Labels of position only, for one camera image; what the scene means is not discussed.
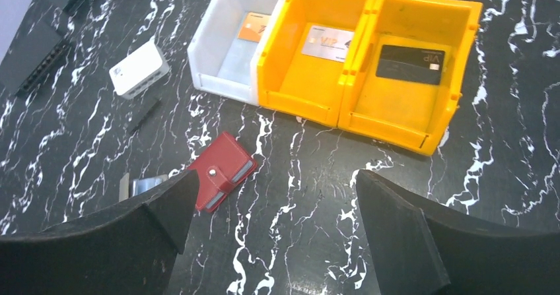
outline black marble table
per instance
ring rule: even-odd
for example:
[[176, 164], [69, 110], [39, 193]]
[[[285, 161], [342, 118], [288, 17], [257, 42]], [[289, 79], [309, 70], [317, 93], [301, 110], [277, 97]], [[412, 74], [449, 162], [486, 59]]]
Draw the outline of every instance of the black marble table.
[[[221, 131], [259, 168], [195, 215], [169, 294], [378, 294], [359, 169], [472, 216], [559, 230], [560, 0], [472, 0], [484, 9], [461, 108], [430, 158], [195, 90], [186, 48], [209, 1], [91, 0], [68, 18], [34, 0], [13, 45], [43, 18], [74, 48], [29, 97], [0, 94], [0, 233], [114, 204], [126, 172], [176, 174]], [[108, 70], [150, 38], [171, 72], [134, 100], [162, 106], [129, 136], [135, 105]]]

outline orange card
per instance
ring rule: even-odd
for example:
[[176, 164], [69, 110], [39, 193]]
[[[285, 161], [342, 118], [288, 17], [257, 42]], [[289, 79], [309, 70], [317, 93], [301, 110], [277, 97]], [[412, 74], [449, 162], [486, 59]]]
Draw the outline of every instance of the orange card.
[[269, 18], [269, 15], [248, 13], [247, 17], [245, 17], [243, 25], [241, 26], [241, 30], [239, 30], [237, 38], [259, 42], [264, 30], [266, 29]]

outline yellow bin wall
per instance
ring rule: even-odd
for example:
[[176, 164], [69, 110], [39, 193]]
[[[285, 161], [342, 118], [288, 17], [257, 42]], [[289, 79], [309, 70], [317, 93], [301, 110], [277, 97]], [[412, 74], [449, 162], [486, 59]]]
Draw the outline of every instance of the yellow bin wall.
[[[338, 127], [432, 155], [461, 96], [482, 4], [376, 0], [350, 72]], [[376, 76], [383, 45], [445, 52], [439, 85]]]
[[[261, 106], [336, 127], [374, 0], [286, 0], [257, 65]], [[344, 63], [302, 54], [311, 26], [354, 31]]]

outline storage bin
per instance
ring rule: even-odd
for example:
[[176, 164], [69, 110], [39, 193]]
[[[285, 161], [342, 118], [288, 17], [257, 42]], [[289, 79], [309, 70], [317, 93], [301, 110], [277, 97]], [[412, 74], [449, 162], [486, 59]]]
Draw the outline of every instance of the storage bin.
[[211, 0], [188, 47], [194, 86], [257, 105], [256, 63], [283, 4], [284, 0]]
[[339, 127], [424, 155], [459, 98], [481, 3], [376, 0], [346, 76]]
[[351, 66], [373, 4], [285, 0], [257, 66], [260, 105], [336, 127], [341, 76]]

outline white vip card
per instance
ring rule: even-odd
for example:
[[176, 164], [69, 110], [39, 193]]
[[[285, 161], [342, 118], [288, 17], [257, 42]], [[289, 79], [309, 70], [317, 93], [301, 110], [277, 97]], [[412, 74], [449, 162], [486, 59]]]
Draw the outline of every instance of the white vip card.
[[352, 43], [354, 32], [327, 28], [325, 26], [311, 26], [301, 53], [344, 62], [348, 48]]

